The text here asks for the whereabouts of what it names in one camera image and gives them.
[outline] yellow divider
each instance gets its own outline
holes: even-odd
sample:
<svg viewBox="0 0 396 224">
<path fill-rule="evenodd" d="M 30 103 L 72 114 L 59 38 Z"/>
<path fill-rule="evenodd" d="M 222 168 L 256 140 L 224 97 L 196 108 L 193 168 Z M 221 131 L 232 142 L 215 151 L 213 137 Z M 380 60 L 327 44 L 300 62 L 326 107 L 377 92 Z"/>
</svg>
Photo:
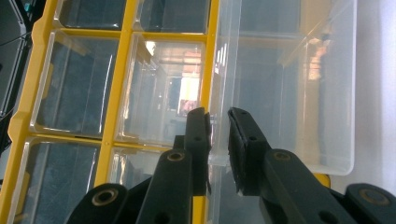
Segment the yellow divider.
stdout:
<svg viewBox="0 0 396 224">
<path fill-rule="evenodd" d="M 101 36 L 110 38 L 120 38 L 121 31 L 108 31 L 108 30 L 87 30 L 87 29 L 70 29 L 61 28 L 61 31 L 68 35 L 80 35 L 80 36 Z"/>
<path fill-rule="evenodd" d="M 196 196 L 192 200 L 192 224 L 206 223 L 207 198 L 206 196 Z"/>
<path fill-rule="evenodd" d="M 148 145 L 140 145 L 137 143 L 114 143 L 114 147 L 133 147 L 133 148 L 141 148 L 141 149 L 149 149 L 154 151 L 167 151 L 169 147 L 155 147 L 155 146 L 148 146 Z"/>
<path fill-rule="evenodd" d="M 114 67 L 114 76 L 111 84 L 111 92 L 108 99 L 106 124 L 103 133 L 102 145 L 99 154 L 99 162 L 96 171 L 95 186 L 107 182 L 108 166 L 110 164 L 111 148 L 114 144 L 115 130 L 118 124 L 120 97 L 125 75 L 125 66 L 128 63 L 128 52 L 132 34 L 132 21 L 136 1 L 127 0 L 120 33 L 120 43 L 117 52 L 117 60 Z"/>
<path fill-rule="evenodd" d="M 85 138 L 85 137 L 73 137 L 67 135 L 52 135 L 46 133 L 31 133 L 30 136 L 32 137 L 40 137 L 40 138 L 48 138 L 54 140 L 64 140 L 66 142 L 76 142 L 76 143 L 88 143 L 88 144 L 101 144 L 99 139 L 94 138 Z"/>
<path fill-rule="evenodd" d="M 205 70 L 201 85 L 201 106 L 209 109 L 210 86 L 212 81 L 213 61 L 215 57 L 216 32 L 218 30 L 219 0 L 213 0 L 210 5 L 209 26 L 207 29 Z"/>
<path fill-rule="evenodd" d="M 189 42 L 201 42 L 206 43 L 207 36 L 202 34 L 175 34 L 175 33 L 141 33 L 145 39 L 149 40 L 178 40 L 178 41 L 189 41 Z"/>
</svg>

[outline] plastic compartment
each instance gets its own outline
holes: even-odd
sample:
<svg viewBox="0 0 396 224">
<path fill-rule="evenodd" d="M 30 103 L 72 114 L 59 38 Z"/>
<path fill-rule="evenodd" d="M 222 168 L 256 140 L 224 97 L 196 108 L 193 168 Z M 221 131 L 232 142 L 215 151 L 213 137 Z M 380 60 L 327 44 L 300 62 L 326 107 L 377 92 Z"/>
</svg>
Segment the plastic compartment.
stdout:
<svg viewBox="0 0 396 224">
<path fill-rule="evenodd" d="M 163 151 L 141 148 L 113 148 L 110 182 L 131 189 L 154 175 Z"/>
<path fill-rule="evenodd" d="M 98 154 L 99 145 L 28 140 L 9 218 L 21 224 L 64 223 L 93 187 Z"/>
<path fill-rule="evenodd" d="M 120 30 L 125 0 L 59 0 L 57 27 Z"/>
<path fill-rule="evenodd" d="M 262 218 L 259 198 L 237 196 L 229 175 L 231 106 L 250 112 L 271 147 L 296 153 L 312 172 L 346 175 L 353 167 L 356 1 L 288 2 L 221 2 L 209 109 L 212 223 Z M 273 20 L 247 10 L 273 4 Z"/>
<path fill-rule="evenodd" d="M 100 137 L 117 46 L 117 39 L 51 33 L 31 128 Z"/>
<path fill-rule="evenodd" d="M 204 48 L 134 35 L 118 140 L 172 146 L 175 135 L 184 134 L 187 113 L 199 106 Z"/>
<path fill-rule="evenodd" d="M 146 32 L 205 33 L 210 1 L 137 1 L 134 29 Z"/>
</svg>

